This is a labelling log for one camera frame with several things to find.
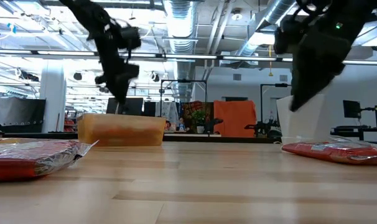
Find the monitor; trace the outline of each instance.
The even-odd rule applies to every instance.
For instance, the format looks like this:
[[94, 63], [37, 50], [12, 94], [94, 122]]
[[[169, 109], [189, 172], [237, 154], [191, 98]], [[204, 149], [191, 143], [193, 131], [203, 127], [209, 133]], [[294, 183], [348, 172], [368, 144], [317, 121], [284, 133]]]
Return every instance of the monitor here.
[[116, 98], [108, 99], [107, 111], [110, 114], [142, 115], [143, 98], [127, 98], [125, 105], [118, 105]]
[[361, 118], [360, 102], [344, 100], [343, 101], [343, 113], [346, 118]]

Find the red chip bag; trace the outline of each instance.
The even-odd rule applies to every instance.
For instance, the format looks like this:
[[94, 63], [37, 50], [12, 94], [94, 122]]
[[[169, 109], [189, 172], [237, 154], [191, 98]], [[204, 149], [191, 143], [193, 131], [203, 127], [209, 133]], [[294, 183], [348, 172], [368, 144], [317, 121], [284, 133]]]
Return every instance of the red chip bag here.
[[329, 142], [286, 144], [282, 150], [330, 162], [377, 165], [377, 144], [345, 138], [331, 138]]
[[0, 181], [27, 180], [51, 174], [72, 165], [92, 147], [65, 140], [25, 139], [18, 142], [0, 139]]

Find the white box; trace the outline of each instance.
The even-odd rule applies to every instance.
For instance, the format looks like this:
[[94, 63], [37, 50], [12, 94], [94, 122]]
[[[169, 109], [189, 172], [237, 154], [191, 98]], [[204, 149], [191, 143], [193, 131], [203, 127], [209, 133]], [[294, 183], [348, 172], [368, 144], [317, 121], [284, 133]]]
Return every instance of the white box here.
[[316, 95], [295, 113], [289, 110], [292, 96], [277, 100], [282, 143], [327, 141], [331, 116], [325, 95]]

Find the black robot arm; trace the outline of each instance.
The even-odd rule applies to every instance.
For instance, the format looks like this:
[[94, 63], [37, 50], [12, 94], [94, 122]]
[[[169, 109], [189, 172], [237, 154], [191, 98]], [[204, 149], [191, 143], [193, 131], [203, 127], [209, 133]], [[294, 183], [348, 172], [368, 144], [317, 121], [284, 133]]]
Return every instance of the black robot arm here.
[[[296, 13], [275, 32], [276, 54], [291, 53], [291, 111], [297, 111], [344, 69], [351, 50], [377, 0], [297, 0]], [[309, 14], [297, 21], [300, 10]]]
[[141, 46], [137, 27], [121, 27], [97, 3], [90, 0], [60, 0], [74, 14], [78, 22], [89, 32], [88, 40], [94, 40], [104, 74], [96, 77], [96, 84], [106, 83], [108, 90], [123, 105], [129, 81], [139, 75], [137, 65], [119, 56], [119, 49], [130, 53]]

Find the workbench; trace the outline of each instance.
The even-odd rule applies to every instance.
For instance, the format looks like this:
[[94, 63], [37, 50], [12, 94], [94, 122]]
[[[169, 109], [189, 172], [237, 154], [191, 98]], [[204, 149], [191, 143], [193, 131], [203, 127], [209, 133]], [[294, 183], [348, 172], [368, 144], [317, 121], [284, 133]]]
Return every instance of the workbench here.
[[377, 167], [277, 144], [94, 148], [74, 166], [0, 184], [0, 223], [377, 223]]

